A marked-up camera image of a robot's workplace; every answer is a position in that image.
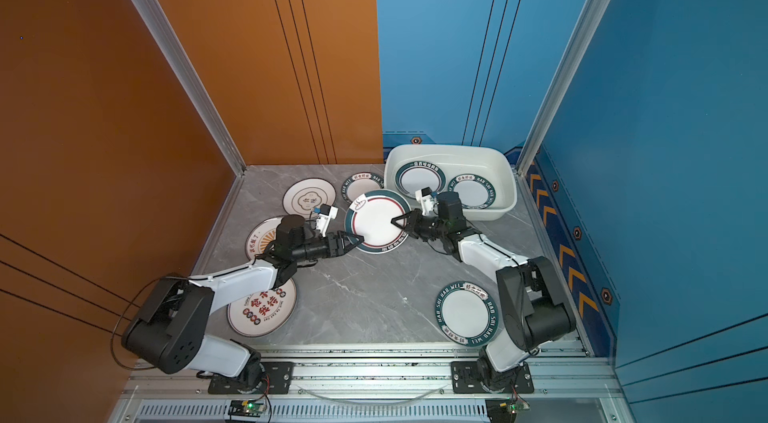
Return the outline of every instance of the gray marble tabletop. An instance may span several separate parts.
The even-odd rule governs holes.
[[[249,166],[243,187],[215,250],[202,273],[243,264],[246,238],[265,219],[285,214],[283,195],[304,178],[323,178],[336,188],[339,215],[330,230],[343,229],[346,207],[343,181],[356,172],[384,174],[384,165]],[[492,222],[473,222],[492,241],[522,255],[542,254],[531,217],[518,204]],[[373,255],[354,249],[335,259],[321,259],[293,277],[298,301],[288,321],[259,338],[236,333],[226,308],[214,313],[207,331],[253,345],[315,343],[410,343],[448,341],[437,326],[435,299],[446,285],[469,281],[486,289],[496,301],[496,284],[476,268],[439,254],[408,238],[389,253]]]

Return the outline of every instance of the black mounting plate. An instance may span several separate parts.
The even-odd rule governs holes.
[[[533,393],[533,378],[528,363],[518,367],[516,375],[512,377],[514,389],[521,395]],[[486,391],[480,381],[477,361],[453,361],[451,363],[451,377],[453,378],[453,392],[457,395],[469,393],[490,393]],[[512,384],[501,393],[513,393]]]
[[[293,379],[293,361],[262,361],[265,377],[270,377],[270,395],[287,395]],[[266,383],[262,381],[255,389],[249,389],[232,382],[221,375],[214,375],[208,385],[210,395],[262,395]]]

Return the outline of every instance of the white plate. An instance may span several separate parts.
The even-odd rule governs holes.
[[[269,218],[250,232],[248,239],[245,240],[245,254],[248,259],[264,253],[266,245],[275,238],[275,231],[282,220],[283,217]]]
[[[465,346],[483,346],[498,327],[496,303],[485,289],[469,282],[451,283],[440,291],[435,316],[443,333]]]
[[[341,197],[349,204],[365,192],[384,187],[384,178],[374,172],[357,172],[344,180],[341,185]]]
[[[411,161],[397,170],[395,185],[408,198],[416,198],[416,192],[426,187],[441,192],[446,187],[446,175],[429,161]]]
[[[496,200],[496,188],[479,175],[465,173],[448,182],[448,191],[455,191],[463,208],[484,209]]]
[[[308,218],[320,205],[332,205],[336,201],[336,189],[325,179],[303,179],[288,188],[283,196],[283,208],[290,215]]]
[[[355,198],[346,212],[348,233],[365,237],[358,246],[366,253],[386,253],[408,238],[408,233],[392,225],[392,218],[410,211],[408,202],[394,191],[376,189]]]
[[[230,303],[227,317],[243,336],[264,336],[285,323],[296,307],[296,284],[289,279],[277,290],[253,293]]]

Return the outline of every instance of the blue wall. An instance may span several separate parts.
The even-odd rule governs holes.
[[[584,1],[377,0],[385,134],[520,144]]]
[[[768,375],[768,319],[728,329],[768,311],[766,50],[768,0],[612,0],[544,140],[618,292],[640,422]]]

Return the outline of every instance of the black line on wall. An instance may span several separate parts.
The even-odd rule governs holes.
[[[5,293],[6,295],[11,295],[11,296],[14,296],[14,297],[16,297],[16,298],[18,298],[18,299],[21,299],[21,300],[23,300],[23,301],[25,301],[25,302],[27,302],[27,303],[32,303],[33,305],[37,305],[37,306],[39,306],[40,308],[44,308],[44,309],[47,309],[47,310],[49,310],[49,311],[52,311],[53,313],[59,313],[60,315],[62,315],[62,316],[66,316],[67,318],[71,318],[71,319],[73,319],[73,320],[76,320],[76,321],[79,321],[79,322],[81,322],[81,323],[85,323],[85,324],[86,324],[86,325],[88,325],[88,326],[93,326],[94,328],[98,328],[98,329],[100,329],[101,331],[104,331],[104,332],[108,332],[110,335],[112,334],[112,331],[111,331],[111,330],[108,330],[108,329],[106,329],[106,328],[101,328],[101,326],[99,326],[99,325],[94,325],[93,323],[89,323],[89,322],[86,322],[85,320],[83,320],[83,319],[80,319],[80,318],[78,318],[77,316],[72,316],[72,315],[69,315],[69,314],[67,314],[67,313],[64,313],[64,312],[60,312],[60,311],[58,311],[57,309],[53,309],[53,308],[51,308],[50,306],[46,306],[46,305],[44,305],[44,304],[42,304],[42,303],[37,303],[37,302],[35,302],[35,301],[32,301],[31,299],[27,299],[27,298],[25,298],[25,297],[23,297],[23,296],[19,296],[19,295],[15,294],[15,293],[11,293],[11,292],[9,292],[9,291],[7,291],[7,290],[5,290],[5,289],[2,289],[2,288],[0,288],[0,292],[3,292],[3,293]]]
[[[705,363],[699,363],[698,365],[691,365],[691,366],[688,366],[686,368],[682,368],[682,369],[679,369],[679,370],[667,371],[666,373],[662,373],[661,375],[649,376],[648,378],[643,378],[641,380],[632,381],[631,383],[624,383],[621,386],[625,387],[625,386],[629,386],[629,385],[634,385],[635,383],[642,383],[643,381],[648,381],[648,380],[653,380],[653,379],[656,379],[656,378],[661,378],[662,376],[674,375],[675,373],[680,373],[681,371],[692,370],[694,368],[699,368],[700,366],[707,366],[707,365],[711,365],[713,363],[719,363],[720,361],[725,361],[725,360],[730,360],[730,359],[733,359],[733,358],[738,358],[740,356],[749,355],[751,353],[756,353],[757,351],[763,351],[763,350],[766,350],[766,349],[768,349],[768,345],[767,346],[761,346],[760,348],[755,348],[754,350],[750,350],[750,351],[742,351],[741,353],[736,353],[735,355],[724,356],[723,358],[718,358],[718,359],[715,359],[715,360],[707,361]]]
[[[493,54],[491,55],[491,64],[488,66],[488,74],[485,75],[485,86],[482,89],[482,98],[480,98],[480,107],[478,108],[478,117],[475,120],[475,130],[472,130],[472,139],[469,144],[475,144],[475,133],[478,130],[478,122],[480,121],[480,114],[482,113],[482,102],[485,100],[485,91],[488,89],[488,81],[491,79],[491,71],[493,71],[493,61],[496,57],[496,47],[498,46],[498,38],[502,34],[502,28],[504,27],[504,16],[507,14],[507,5],[509,0],[504,2],[504,11],[502,12],[502,22],[498,25],[498,32],[496,33],[496,42],[493,44]]]
[[[2,261],[1,259],[0,259],[0,264],[4,264],[4,265],[8,266],[9,268],[11,268],[11,269],[14,269],[14,270],[18,271],[19,273],[22,273],[22,274],[24,274],[24,275],[27,275],[27,276],[29,276],[30,278],[34,278],[34,279],[38,280],[38,281],[39,281],[39,282],[41,282],[41,283],[45,283],[46,285],[49,285],[49,286],[53,286],[53,287],[54,287],[54,288],[56,288],[57,290],[63,291],[64,293],[67,293],[68,295],[72,295],[72,296],[74,296],[74,297],[75,297],[75,298],[77,298],[77,299],[81,299],[82,301],[84,301],[84,302],[86,302],[86,303],[90,303],[90,304],[91,304],[91,305],[93,305],[93,306],[96,306],[96,307],[98,307],[98,308],[101,308],[101,309],[103,309],[105,312],[110,312],[111,314],[113,314],[113,315],[115,315],[115,316],[120,316],[120,313],[116,313],[116,312],[113,312],[113,311],[112,311],[112,310],[110,310],[109,308],[105,308],[104,306],[101,306],[99,303],[93,303],[93,302],[92,302],[91,300],[89,300],[89,299],[83,298],[83,297],[82,297],[82,296],[80,296],[80,295],[76,295],[76,294],[74,294],[74,293],[72,293],[72,292],[70,292],[70,291],[68,291],[68,290],[66,290],[66,289],[63,289],[61,286],[57,286],[57,285],[54,285],[53,283],[47,282],[47,281],[45,281],[43,278],[39,278],[38,276],[35,276],[35,275],[31,274],[31,273],[27,273],[27,272],[25,272],[23,269],[20,269],[20,268],[16,268],[14,265],[12,265],[12,264],[10,264],[10,263],[6,263],[6,262]],[[128,318],[125,318],[124,316],[121,316],[121,318],[122,318],[122,319],[127,319],[128,321],[130,321],[130,319],[128,319]]]
[[[734,325],[731,325],[731,326],[727,326],[727,327],[725,327],[725,328],[723,328],[723,329],[719,329],[719,330],[717,330],[716,332],[707,333],[706,335],[702,335],[702,336],[699,336],[698,338],[694,338],[694,339],[691,339],[691,340],[685,341],[685,342],[683,342],[683,343],[680,343],[680,344],[678,344],[678,345],[675,345],[675,346],[670,346],[670,347],[669,347],[669,348],[667,348],[667,349],[663,349],[663,350],[660,350],[660,351],[656,351],[655,353],[651,353],[650,355],[644,356],[644,357],[642,357],[642,358],[638,358],[638,359],[635,359],[635,360],[629,361],[628,363],[623,363],[622,365],[619,365],[619,366],[617,366],[617,367],[616,367],[616,369],[619,369],[619,368],[623,368],[624,366],[627,366],[627,365],[632,365],[633,363],[637,363],[638,361],[642,361],[642,360],[645,360],[645,359],[651,358],[651,357],[653,357],[653,356],[656,356],[656,355],[660,355],[661,353],[664,353],[664,352],[666,352],[666,351],[670,351],[670,350],[674,350],[674,349],[677,349],[677,348],[679,348],[679,347],[681,347],[681,346],[685,346],[685,345],[688,345],[688,344],[690,344],[690,343],[694,343],[695,341],[699,341],[699,340],[702,340],[702,339],[705,339],[705,338],[709,338],[710,336],[714,336],[714,335],[717,335],[718,333],[727,332],[727,331],[728,331],[728,330],[730,330],[730,329],[734,329],[734,328],[737,328],[737,327],[739,327],[739,326],[741,326],[741,325],[746,325],[747,323],[755,322],[755,321],[757,321],[757,320],[759,320],[759,319],[763,319],[763,318],[765,318],[766,316],[768,316],[768,313],[763,313],[762,315],[759,315],[759,316],[755,316],[754,318],[750,318],[750,319],[744,320],[743,322],[740,322],[740,323],[736,323],[736,324],[734,324]]]
[[[488,126],[488,118],[491,116],[491,108],[493,107],[493,100],[496,97],[496,88],[498,88],[498,81],[502,77],[502,70],[504,69],[504,60],[507,58],[507,50],[509,49],[509,41],[512,39],[512,32],[514,31],[514,22],[518,20],[518,12],[520,11],[520,3],[523,0],[518,0],[518,7],[514,10],[514,18],[512,18],[512,28],[509,29],[509,38],[507,38],[507,45],[504,48],[504,56],[502,56],[502,65],[498,68],[498,75],[496,76],[496,84],[493,87],[493,94],[491,95],[491,102],[488,104],[488,113],[485,115],[485,123],[482,127],[482,134],[480,135],[480,142],[478,146],[482,145],[482,139],[485,136],[485,128]],[[472,134],[472,141],[474,142],[475,135]]]
[[[333,152],[333,162],[338,163],[339,159],[336,158],[336,145],[333,144],[333,131],[331,130],[331,121],[328,119],[328,108],[326,106],[326,96],[322,92],[322,80],[320,79],[320,68],[317,66],[317,56],[315,55],[315,45],[312,43],[312,32],[310,31],[310,20],[306,16],[306,7],[304,6],[304,0],[301,0],[301,9],[304,12],[304,21],[306,22],[306,33],[310,37],[310,50],[312,52],[312,59],[315,61],[315,73],[317,74],[317,83],[320,86],[320,99],[322,101],[322,110],[326,114],[326,123],[328,124],[328,136],[331,140],[331,151]]]
[[[751,380],[738,381],[736,383],[727,383],[725,385],[711,386],[709,388],[702,388],[701,390],[682,391],[681,393],[675,393],[673,395],[657,396],[655,398],[648,398],[644,400],[629,401],[629,404],[634,405],[635,403],[645,403],[646,401],[655,401],[655,400],[661,400],[665,398],[672,398],[673,396],[690,395],[691,393],[701,393],[702,391],[709,391],[709,390],[719,390],[722,388],[728,388],[730,386],[748,385],[749,383],[757,383],[758,381],[765,381],[765,380],[768,380],[768,376],[763,376],[762,378],[755,378]]]
[[[488,39],[488,28],[491,27],[491,15],[493,15],[493,5],[496,0],[491,0],[491,10],[488,12],[488,22],[485,24],[485,36],[482,39],[482,48],[480,48],[480,60],[478,61],[478,70],[475,73],[475,84],[472,85],[472,97],[469,98],[469,109],[467,110],[467,121],[464,123],[464,134],[462,135],[462,145],[467,137],[467,128],[469,127],[469,115],[472,114],[472,102],[475,100],[475,89],[478,85],[478,77],[480,76],[480,66],[482,64],[482,55],[485,52],[485,41]]]
[[[288,0],[288,7],[290,9],[291,18],[293,18],[293,29],[296,32],[296,41],[299,43],[299,52],[301,53],[301,61],[304,63],[304,74],[306,74],[306,84],[310,87],[310,96],[312,97],[312,105],[315,107],[315,119],[317,120],[317,128],[320,130],[320,140],[322,141],[322,149],[326,154],[326,161],[330,162],[328,157],[328,148],[326,147],[326,137],[322,132],[322,125],[320,124],[320,112],[317,110],[317,102],[315,101],[315,92],[312,90],[312,81],[310,81],[310,71],[306,68],[306,58],[304,57],[304,49],[301,45],[301,36],[299,36],[299,26],[296,24],[296,15],[293,13],[293,3]]]
[[[0,236],[2,236],[4,239],[7,239],[9,242],[13,243],[14,245],[17,245],[19,248],[23,248],[23,249],[27,250],[28,252],[32,253],[33,255],[39,256],[40,258],[43,258],[45,261],[47,261],[47,262],[49,262],[49,263],[51,263],[51,264],[53,264],[55,266],[58,266],[59,268],[63,269],[65,272],[71,273],[72,275],[75,275],[78,278],[80,278],[80,279],[82,279],[82,280],[84,280],[84,281],[86,281],[88,283],[91,283],[93,286],[95,286],[95,287],[97,287],[99,289],[103,289],[105,292],[109,293],[110,295],[117,296],[118,298],[120,298],[121,300],[123,300],[126,303],[130,303],[130,300],[123,298],[122,296],[120,296],[119,294],[117,294],[115,292],[109,291],[104,286],[101,286],[98,283],[92,282],[90,279],[85,278],[84,276],[81,276],[81,275],[75,273],[74,271],[72,271],[71,269],[67,268],[66,266],[60,265],[60,264],[56,263],[54,260],[52,260],[52,259],[50,259],[50,258],[48,258],[46,256],[41,255],[40,253],[34,251],[33,249],[27,248],[26,246],[22,245],[21,243],[15,241],[14,239],[10,239],[8,236],[2,235],[2,234],[0,234]],[[139,307],[139,305],[137,305],[135,303],[131,303],[131,304],[133,306],[135,306],[136,308]]]
[[[280,6],[275,1],[275,8],[277,9],[277,18],[280,20],[280,26],[283,28],[283,36],[286,39],[286,49],[288,49],[288,57],[290,58],[290,64],[293,66],[293,76],[296,77],[296,86],[299,88],[299,96],[301,96],[301,103],[304,106],[304,116],[306,116],[306,125],[310,128],[310,136],[312,136],[312,145],[315,147],[315,155],[317,156],[317,162],[320,163],[320,152],[317,151],[317,143],[315,143],[315,133],[312,131],[312,125],[310,124],[310,114],[306,111],[306,102],[304,101],[304,94],[301,92],[301,85],[299,84],[299,73],[296,72],[296,64],[293,63],[293,55],[290,53],[290,44],[288,44],[288,35],[286,34],[286,28],[283,25],[283,16],[280,14]]]

